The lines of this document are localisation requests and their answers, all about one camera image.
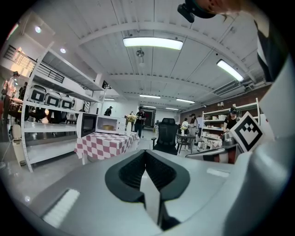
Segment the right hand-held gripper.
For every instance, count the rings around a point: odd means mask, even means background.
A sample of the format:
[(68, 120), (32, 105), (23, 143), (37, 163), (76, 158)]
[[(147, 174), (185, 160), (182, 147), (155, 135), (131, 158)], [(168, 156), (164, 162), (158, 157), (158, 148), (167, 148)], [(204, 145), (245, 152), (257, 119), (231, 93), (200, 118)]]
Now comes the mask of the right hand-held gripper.
[(264, 139), (264, 132), (255, 118), (246, 112), (244, 116), (222, 135), (222, 145), (185, 157), (195, 160), (234, 164), (242, 153), (253, 151)]

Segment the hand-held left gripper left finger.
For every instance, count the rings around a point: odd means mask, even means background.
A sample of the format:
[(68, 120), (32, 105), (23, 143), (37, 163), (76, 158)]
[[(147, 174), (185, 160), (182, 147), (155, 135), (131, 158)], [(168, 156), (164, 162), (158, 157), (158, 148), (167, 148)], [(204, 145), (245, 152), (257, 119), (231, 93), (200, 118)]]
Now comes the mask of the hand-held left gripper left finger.
[(122, 201), (144, 203), (145, 196), (140, 186), (145, 169), (145, 150), (140, 150), (106, 171), (106, 186)]

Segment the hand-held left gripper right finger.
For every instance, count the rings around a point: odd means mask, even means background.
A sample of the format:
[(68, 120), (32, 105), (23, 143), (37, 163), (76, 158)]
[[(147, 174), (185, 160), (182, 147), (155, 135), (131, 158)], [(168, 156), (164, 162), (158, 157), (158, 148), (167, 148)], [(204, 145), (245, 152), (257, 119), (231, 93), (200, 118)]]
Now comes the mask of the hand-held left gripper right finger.
[(145, 168), (161, 202), (179, 198), (189, 185), (190, 175), (184, 167), (151, 150), (145, 151)]

